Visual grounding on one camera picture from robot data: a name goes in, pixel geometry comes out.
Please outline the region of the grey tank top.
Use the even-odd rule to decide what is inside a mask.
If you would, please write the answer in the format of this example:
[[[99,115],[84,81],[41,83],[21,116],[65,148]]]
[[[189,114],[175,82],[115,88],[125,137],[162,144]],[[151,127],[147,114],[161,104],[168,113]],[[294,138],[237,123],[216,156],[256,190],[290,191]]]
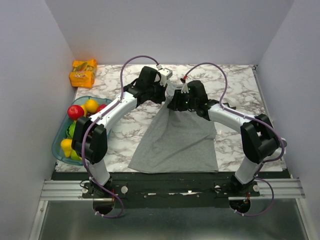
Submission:
[[[215,124],[195,112],[168,108],[174,91],[181,88],[181,84],[169,85],[163,106],[131,158],[130,169],[148,174],[218,172]]]

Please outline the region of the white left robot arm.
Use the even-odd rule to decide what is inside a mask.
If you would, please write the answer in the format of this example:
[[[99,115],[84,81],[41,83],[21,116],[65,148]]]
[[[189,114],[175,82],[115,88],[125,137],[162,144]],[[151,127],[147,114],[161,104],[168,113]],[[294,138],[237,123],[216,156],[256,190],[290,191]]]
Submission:
[[[71,148],[81,157],[89,176],[95,181],[93,191],[101,198],[111,191],[110,174],[104,163],[108,150],[108,134],[126,114],[146,101],[165,101],[168,80],[173,73],[168,68],[144,66],[138,78],[123,87],[123,92],[109,105],[90,117],[76,121]]]

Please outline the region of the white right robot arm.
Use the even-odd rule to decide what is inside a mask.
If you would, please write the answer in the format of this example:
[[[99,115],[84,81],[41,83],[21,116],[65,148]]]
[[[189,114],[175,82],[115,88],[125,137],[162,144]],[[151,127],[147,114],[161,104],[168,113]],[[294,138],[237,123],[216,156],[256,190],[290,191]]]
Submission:
[[[199,117],[220,123],[241,135],[244,159],[230,180],[230,191],[241,196],[248,190],[254,177],[267,162],[277,161],[286,152],[286,143],[274,130],[269,117],[247,115],[231,108],[227,103],[209,99],[203,83],[193,80],[183,86],[167,87],[173,111],[191,111]]]

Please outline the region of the black brooch display box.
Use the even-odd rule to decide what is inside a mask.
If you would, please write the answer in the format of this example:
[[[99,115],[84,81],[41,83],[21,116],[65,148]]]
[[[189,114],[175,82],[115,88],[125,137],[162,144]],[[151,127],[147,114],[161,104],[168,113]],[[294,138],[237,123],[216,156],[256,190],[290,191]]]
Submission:
[[[237,109],[236,106],[231,106],[228,102],[223,102],[222,104],[223,104],[223,106],[225,108],[229,108],[229,109],[232,109],[232,110],[236,110]]]

